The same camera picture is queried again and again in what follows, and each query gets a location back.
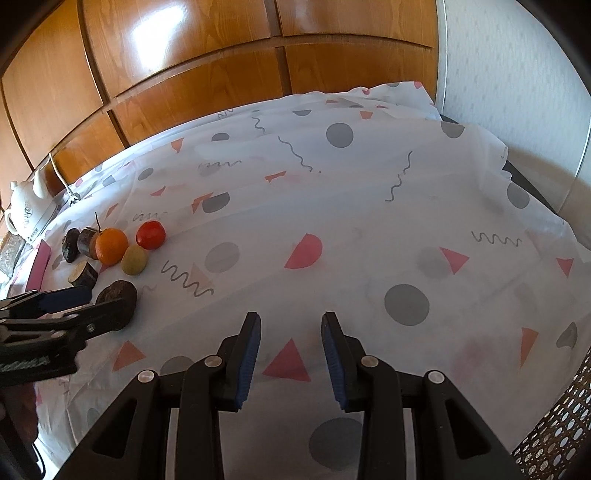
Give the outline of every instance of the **pink box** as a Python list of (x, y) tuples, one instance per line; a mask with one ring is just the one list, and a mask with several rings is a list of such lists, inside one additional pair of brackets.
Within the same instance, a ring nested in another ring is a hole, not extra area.
[(50, 257), (51, 247), (47, 245), (45, 240), (41, 240), (37, 252), (35, 253), (35, 260), (33, 261), (31, 273), (29, 273), (25, 291), (39, 290), (41, 288), (41, 283), (43, 283), (43, 277), (45, 276), (45, 269), (47, 268)]

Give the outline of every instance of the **cabinet panel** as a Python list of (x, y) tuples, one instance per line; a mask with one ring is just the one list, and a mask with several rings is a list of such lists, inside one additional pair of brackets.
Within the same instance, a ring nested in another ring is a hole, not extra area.
[(55, 154), (54, 159), (69, 184), (123, 149), (109, 115), (102, 113)]
[(31, 34), (2, 78), (8, 110), (33, 166), (102, 106), (86, 59), (76, 0)]
[(131, 144), (194, 118), (282, 96), (273, 48), (215, 60), (113, 108)]
[(0, 95), (0, 197), (2, 198), (2, 207), (6, 209), (10, 204), (12, 196), (10, 182), (26, 180), (30, 174), (31, 169), (12, 133)]
[(418, 80), (437, 90), (437, 54), (408, 43), (326, 43), (285, 47), (293, 93), (346, 92), (358, 86)]
[(112, 97), (182, 61), (270, 36), (264, 0), (85, 0), (84, 12)]
[(349, 33), (437, 47), (435, 0), (276, 0), (284, 35)]

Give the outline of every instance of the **perforated mesh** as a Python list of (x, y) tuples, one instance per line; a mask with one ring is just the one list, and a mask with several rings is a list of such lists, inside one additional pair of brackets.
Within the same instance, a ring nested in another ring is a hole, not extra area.
[(513, 457), (531, 480), (558, 480), (591, 431), (591, 350), (556, 405)]

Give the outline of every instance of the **patterned fabric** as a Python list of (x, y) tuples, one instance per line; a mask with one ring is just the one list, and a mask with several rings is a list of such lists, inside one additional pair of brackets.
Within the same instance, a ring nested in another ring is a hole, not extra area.
[(43, 288), (67, 285), (61, 239), (95, 212), (129, 239), (148, 219), (168, 237), (141, 275), (100, 273), (96, 294), (136, 285), (133, 323), (38, 387), (56, 462), (138, 371), (187, 368), (248, 310), (262, 342), (249, 400), (220, 419), (228, 479), (352, 477), (362, 416), (332, 393), (327, 310), (396, 369), (445, 372), (513, 449), (591, 343), (591, 264), (502, 172), (503, 143), (440, 120), (418, 82), (294, 95), (190, 122), (77, 181), (83, 200), (44, 235)]

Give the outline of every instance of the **wooden cabinet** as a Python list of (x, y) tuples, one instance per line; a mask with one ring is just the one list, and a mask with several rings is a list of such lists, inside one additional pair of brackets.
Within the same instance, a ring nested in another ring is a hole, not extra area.
[(80, 33), (76, 0), (66, 0), (31, 34), (2, 78), (17, 134), (34, 167), (102, 106)]
[(276, 0), (284, 35), (332, 33), (437, 47), (437, 8), (423, 0)]
[(435, 0), (64, 0), (1, 79), (17, 137), (0, 113), (0, 194), (50, 151), (71, 183), (129, 144), (291, 92), (419, 80), (435, 98), (438, 54)]
[(204, 53), (270, 36), (264, 0), (84, 0), (109, 95)]
[(275, 50), (268, 48), (195, 67), (113, 110), (125, 136), (134, 144), (194, 118), (281, 95), (277, 57)]
[(0, 197), (5, 209), (12, 196), (10, 182), (26, 180), (30, 174), (31, 169), (12, 133), (0, 93)]
[(346, 92), (358, 86), (419, 80), (435, 98), (436, 53), (425, 47), (374, 39), (366, 44), (315, 43), (285, 48), (293, 93)]
[(101, 113), (76, 132), (74, 138), (54, 155), (54, 160), (65, 181), (74, 183), (123, 149), (109, 115)]

